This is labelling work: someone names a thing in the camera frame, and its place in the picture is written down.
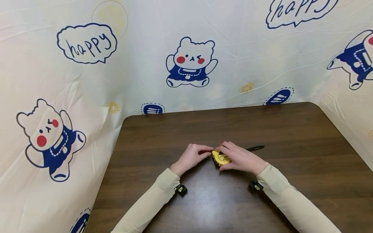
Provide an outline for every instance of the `yellow lemon print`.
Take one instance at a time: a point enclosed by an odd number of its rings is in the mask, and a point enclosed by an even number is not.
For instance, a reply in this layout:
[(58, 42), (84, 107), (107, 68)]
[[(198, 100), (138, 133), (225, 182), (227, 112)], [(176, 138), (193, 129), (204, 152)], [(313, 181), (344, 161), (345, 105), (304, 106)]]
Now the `yellow lemon print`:
[(117, 39), (122, 37), (127, 30), (127, 12), (117, 1), (106, 1), (98, 5), (92, 13), (92, 22), (106, 24)]
[(249, 91), (252, 91), (255, 88), (255, 85), (253, 83), (245, 84), (240, 88), (241, 93), (246, 93)]
[(107, 108), (110, 114), (116, 114), (120, 111), (120, 105), (117, 102), (111, 102)]

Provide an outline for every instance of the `sleeve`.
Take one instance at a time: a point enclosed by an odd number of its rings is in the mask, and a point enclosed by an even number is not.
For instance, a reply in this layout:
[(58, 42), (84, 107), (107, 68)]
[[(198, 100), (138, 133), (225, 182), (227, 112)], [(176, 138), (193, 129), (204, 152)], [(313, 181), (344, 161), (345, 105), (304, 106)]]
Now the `sleeve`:
[(296, 190), (274, 166), (267, 166), (258, 182), (272, 202), (300, 233), (341, 233), (302, 193)]
[(167, 168), (127, 211), (112, 233), (141, 233), (163, 205), (173, 197), (174, 189), (179, 184), (180, 177)]

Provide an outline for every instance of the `white curtain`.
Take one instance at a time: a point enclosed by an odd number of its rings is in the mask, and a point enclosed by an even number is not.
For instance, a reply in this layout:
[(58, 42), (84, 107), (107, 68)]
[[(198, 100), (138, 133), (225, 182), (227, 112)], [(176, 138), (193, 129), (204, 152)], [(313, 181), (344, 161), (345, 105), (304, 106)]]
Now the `white curtain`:
[(311, 101), (373, 168), (369, 0), (0, 3), (0, 232), (87, 224), (123, 120)]

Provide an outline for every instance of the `wrist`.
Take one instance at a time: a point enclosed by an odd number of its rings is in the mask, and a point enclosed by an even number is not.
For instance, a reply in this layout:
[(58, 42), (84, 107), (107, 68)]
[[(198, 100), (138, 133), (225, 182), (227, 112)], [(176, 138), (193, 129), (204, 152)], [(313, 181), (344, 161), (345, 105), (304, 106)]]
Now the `wrist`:
[(178, 162), (171, 165), (170, 170), (179, 177), (181, 177), (186, 172), (183, 166), (181, 166)]
[(255, 176), (258, 176), (268, 166), (269, 166), (269, 163), (263, 160), (255, 167), (255, 169), (252, 171), (252, 174)]

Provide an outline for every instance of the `brown table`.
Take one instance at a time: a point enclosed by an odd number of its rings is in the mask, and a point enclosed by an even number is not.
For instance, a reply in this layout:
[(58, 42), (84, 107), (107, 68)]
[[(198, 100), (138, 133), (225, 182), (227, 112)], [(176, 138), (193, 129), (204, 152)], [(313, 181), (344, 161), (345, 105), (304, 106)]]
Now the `brown table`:
[[(276, 166), (343, 233), (373, 232), (373, 173), (312, 103), (131, 116), (120, 131), (86, 233), (110, 232), (189, 143), (232, 141)], [(250, 177), (207, 159), (182, 177), (145, 232), (297, 232)]]

